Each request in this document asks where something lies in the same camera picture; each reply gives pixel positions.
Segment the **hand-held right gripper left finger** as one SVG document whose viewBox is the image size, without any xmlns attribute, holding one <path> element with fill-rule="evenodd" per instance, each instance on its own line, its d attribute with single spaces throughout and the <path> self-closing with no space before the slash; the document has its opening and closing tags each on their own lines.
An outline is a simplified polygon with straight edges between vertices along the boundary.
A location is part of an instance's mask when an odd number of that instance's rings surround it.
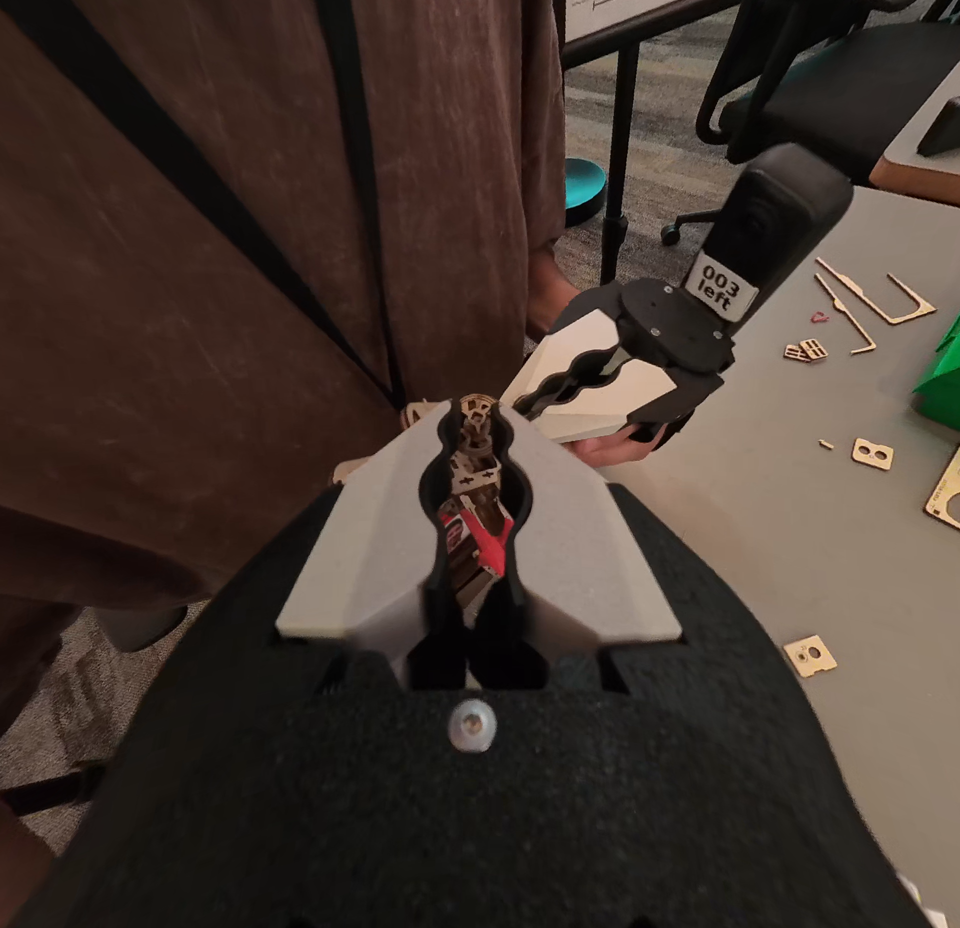
<svg viewBox="0 0 960 928">
<path fill-rule="evenodd" d="M 426 635 L 423 593 L 438 542 L 419 487 L 450 407 L 439 403 L 347 476 L 276 619 L 282 637 L 379 652 L 409 685 L 406 659 Z"/>
</svg>

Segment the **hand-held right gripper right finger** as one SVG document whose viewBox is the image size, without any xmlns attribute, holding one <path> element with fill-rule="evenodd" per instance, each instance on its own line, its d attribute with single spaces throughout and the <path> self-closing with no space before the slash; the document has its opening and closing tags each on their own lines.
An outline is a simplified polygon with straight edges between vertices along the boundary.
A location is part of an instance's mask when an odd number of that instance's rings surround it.
<svg viewBox="0 0 960 928">
<path fill-rule="evenodd" d="M 677 643 L 681 623 L 606 480 L 512 408 L 497 419 L 524 639 L 543 657 Z"/>
</svg>

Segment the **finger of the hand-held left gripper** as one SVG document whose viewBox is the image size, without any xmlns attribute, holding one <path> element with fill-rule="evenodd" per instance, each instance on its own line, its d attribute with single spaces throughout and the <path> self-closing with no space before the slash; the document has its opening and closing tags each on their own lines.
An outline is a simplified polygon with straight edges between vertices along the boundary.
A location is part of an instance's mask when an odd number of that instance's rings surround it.
<svg viewBox="0 0 960 928">
<path fill-rule="evenodd" d="M 547 408 L 572 404 L 611 361 L 619 341 L 617 322 L 601 310 L 546 335 L 500 396 L 499 411 L 536 418 Z"/>
<path fill-rule="evenodd" d="M 516 376 L 516 413 L 559 444 L 613 434 L 630 413 L 676 390 L 665 369 L 628 358 L 603 374 L 612 354 L 585 354 L 561 365 L 531 357 Z"/>
</svg>

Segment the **wooden airplane model assembly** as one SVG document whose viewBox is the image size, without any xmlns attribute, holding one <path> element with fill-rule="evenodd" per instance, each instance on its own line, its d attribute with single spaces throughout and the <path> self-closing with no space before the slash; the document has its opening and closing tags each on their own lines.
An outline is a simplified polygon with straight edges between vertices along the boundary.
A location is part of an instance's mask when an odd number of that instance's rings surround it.
<svg viewBox="0 0 960 928">
<path fill-rule="evenodd" d="M 503 462 L 498 458 L 495 431 L 498 401 L 470 394 L 450 402 L 438 426 L 439 455 L 419 482 L 424 512 L 438 531 L 437 556 L 426 580 L 422 606 L 427 630 L 443 626 L 445 587 L 462 608 L 463 623 L 479 630 L 487 598 L 501 594 L 507 549 L 514 518 L 501 499 Z M 403 430 L 426 417 L 439 403 L 414 402 L 401 411 Z M 334 480 L 329 499 L 334 503 L 346 478 Z"/>
</svg>

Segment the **person's left forearm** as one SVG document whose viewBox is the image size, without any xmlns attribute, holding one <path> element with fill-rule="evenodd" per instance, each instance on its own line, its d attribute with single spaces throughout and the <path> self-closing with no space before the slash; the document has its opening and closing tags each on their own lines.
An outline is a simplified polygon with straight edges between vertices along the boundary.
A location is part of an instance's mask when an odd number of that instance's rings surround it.
<svg viewBox="0 0 960 928">
<path fill-rule="evenodd" d="M 526 282 L 525 332 L 538 343 L 579 291 L 559 268 L 551 242 L 531 251 Z"/>
</svg>

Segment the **grey desk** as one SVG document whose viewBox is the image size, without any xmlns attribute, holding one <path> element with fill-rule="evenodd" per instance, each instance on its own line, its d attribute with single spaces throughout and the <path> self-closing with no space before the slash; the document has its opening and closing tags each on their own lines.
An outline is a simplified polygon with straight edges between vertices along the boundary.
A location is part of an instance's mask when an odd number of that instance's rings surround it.
<svg viewBox="0 0 960 928">
<path fill-rule="evenodd" d="M 958 315 L 958 209 L 858 189 L 841 223 L 735 339 L 722 388 L 663 449 L 606 472 L 707 562 L 775 643 L 894 867 L 950 926 L 959 914 L 959 534 L 924 513 L 958 432 L 913 390 Z M 937 309 L 886 325 L 825 280 L 822 257 L 894 313 L 903 279 Z M 810 323 L 815 311 L 830 316 Z M 816 362 L 784 359 L 815 338 Z M 890 471 L 854 441 L 894 449 Z M 834 444 L 820 448 L 818 439 Z M 836 670 L 800 678 L 783 645 L 818 635 Z"/>
</svg>

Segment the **person's left hand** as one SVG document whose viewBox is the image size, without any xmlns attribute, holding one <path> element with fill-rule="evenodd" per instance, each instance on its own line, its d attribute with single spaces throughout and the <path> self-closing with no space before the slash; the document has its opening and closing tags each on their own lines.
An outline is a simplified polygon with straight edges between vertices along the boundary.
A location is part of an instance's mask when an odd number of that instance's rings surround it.
<svg viewBox="0 0 960 928">
<path fill-rule="evenodd" d="M 615 467 L 642 461 L 666 436 L 666 426 L 628 425 L 601 437 L 567 442 L 564 447 L 584 464 L 595 468 Z"/>
</svg>

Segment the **floor sign with teal base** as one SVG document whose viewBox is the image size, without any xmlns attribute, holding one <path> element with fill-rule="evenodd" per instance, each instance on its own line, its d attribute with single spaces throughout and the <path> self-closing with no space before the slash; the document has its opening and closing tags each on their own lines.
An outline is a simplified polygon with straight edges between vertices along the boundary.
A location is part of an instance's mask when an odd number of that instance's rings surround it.
<svg viewBox="0 0 960 928">
<path fill-rule="evenodd" d="M 609 163 L 603 190 L 572 201 L 577 183 L 566 183 L 566 222 L 583 223 L 599 212 L 606 196 L 599 281 L 617 275 L 619 252 L 628 231 L 623 193 L 632 129 L 641 45 L 691 22 L 725 11 L 740 0 L 553 0 L 561 69 L 569 71 L 615 54 L 616 84 Z"/>
</svg>

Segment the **small wooden square with holes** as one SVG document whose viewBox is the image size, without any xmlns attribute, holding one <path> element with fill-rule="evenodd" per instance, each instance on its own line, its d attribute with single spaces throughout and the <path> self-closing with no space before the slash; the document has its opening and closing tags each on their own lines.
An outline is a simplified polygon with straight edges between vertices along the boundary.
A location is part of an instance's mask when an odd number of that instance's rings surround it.
<svg viewBox="0 0 960 928">
<path fill-rule="evenodd" d="M 784 644 L 782 649 L 786 659 L 802 679 L 837 668 L 834 655 L 816 634 Z"/>
</svg>

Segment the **green plastic bin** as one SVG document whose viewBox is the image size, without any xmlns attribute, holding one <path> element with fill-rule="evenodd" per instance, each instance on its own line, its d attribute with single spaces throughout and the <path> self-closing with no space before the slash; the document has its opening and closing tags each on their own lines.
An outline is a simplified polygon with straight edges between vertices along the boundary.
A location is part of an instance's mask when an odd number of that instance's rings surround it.
<svg viewBox="0 0 960 928">
<path fill-rule="evenodd" d="M 920 416 L 959 431 L 959 317 L 939 342 L 914 394 Z"/>
</svg>

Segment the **grey table with wooden edge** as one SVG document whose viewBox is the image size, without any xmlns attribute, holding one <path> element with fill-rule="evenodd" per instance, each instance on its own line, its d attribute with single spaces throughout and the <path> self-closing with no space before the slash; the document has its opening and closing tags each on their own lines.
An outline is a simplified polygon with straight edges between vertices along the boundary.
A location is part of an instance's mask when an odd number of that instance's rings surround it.
<svg viewBox="0 0 960 928">
<path fill-rule="evenodd" d="M 958 94 L 959 65 L 956 65 L 886 147 L 869 176 L 874 188 L 959 206 L 958 150 L 930 158 L 917 152 L 922 136 L 930 129 L 944 104 Z"/>
</svg>

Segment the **black office chair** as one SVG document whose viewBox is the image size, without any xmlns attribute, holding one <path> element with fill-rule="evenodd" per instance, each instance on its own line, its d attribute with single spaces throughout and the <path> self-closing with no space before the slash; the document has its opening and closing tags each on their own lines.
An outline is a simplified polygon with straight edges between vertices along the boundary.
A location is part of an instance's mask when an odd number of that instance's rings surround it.
<svg viewBox="0 0 960 928">
<path fill-rule="evenodd" d="M 695 121 L 733 165 L 794 142 L 872 187 L 886 147 L 958 65 L 958 0 L 916 22 L 867 26 L 917 0 L 740 0 Z M 958 96 L 934 119 L 958 118 Z M 929 145 L 930 128 L 917 152 Z"/>
</svg>

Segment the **wooden sheet with rounded cutouts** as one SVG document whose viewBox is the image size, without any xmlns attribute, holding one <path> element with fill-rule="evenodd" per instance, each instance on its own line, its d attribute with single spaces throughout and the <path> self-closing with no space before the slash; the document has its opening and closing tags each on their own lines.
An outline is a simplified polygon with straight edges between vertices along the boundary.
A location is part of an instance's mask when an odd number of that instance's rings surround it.
<svg viewBox="0 0 960 928">
<path fill-rule="evenodd" d="M 957 447 L 923 507 L 926 514 L 956 529 L 959 517 L 950 513 L 950 506 L 959 497 L 959 454 Z"/>
</svg>

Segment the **angled wooden frame strip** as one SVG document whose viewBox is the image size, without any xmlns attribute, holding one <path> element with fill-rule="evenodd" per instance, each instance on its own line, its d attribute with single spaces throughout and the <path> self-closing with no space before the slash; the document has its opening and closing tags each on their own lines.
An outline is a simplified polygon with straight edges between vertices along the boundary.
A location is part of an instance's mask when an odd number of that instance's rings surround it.
<svg viewBox="0 0 960 928">
<path fill-rule="evenodd" d="M 822 290 L 830 297 L 832 302 L 832 307 L 835 311 L 841 314 L 846 321 L 854 328 L 859 337 L 866 342 L 864 346 L 861 346 L 857 349 L 851 349 L 849 355 L 851 357 L 856 357 L 860 355 L 868 354 L 874 351 L 877 348 L 877 344 L 871 338 L 870 334 L 859 324 L 855 319 L 854 315 L 850 312 L 847 306 L 842 302 L 839 295 L 834 291 L 834 289 L 827 283 L 826 279 L 819 273 L 814 274 L 814 280 L 819 286 L 822 287 Z"/>
</svg>

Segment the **hooked wooden frame strip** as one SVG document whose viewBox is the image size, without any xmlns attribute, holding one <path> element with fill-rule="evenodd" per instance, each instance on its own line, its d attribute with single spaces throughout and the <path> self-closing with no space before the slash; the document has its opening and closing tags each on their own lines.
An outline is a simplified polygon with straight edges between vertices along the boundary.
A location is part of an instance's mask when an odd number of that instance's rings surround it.
<svg viewBox="0 0 960 928">
<path fill-rule="evenodd" d="M 856 298 L 863 307 L 870 310 L 872 314 L 888 326 L 900 326 L 929 316 L 937 311 L 934 305 L 920 296 L 917 291 L 911 286 L 908 286 L 903 279 L 892 272 L 886 272 L 885 281 L 893 286 L 901 296 L 906 298 L 906 303 L 909 303 L 908 308 L 903 311 L 897 310 L 894 313 L 885 310 L 863 286 L 860 286 L 851 276 L 837 270 L 835 266 L 827 260 L 822 257 L 815 257 L 814 263 L 816 265 L 817 278 L 821 281 L 827 278 L 831 284 L 835 283 L 838 286 L 844 287 L 850 296 Z"/>
</svg>

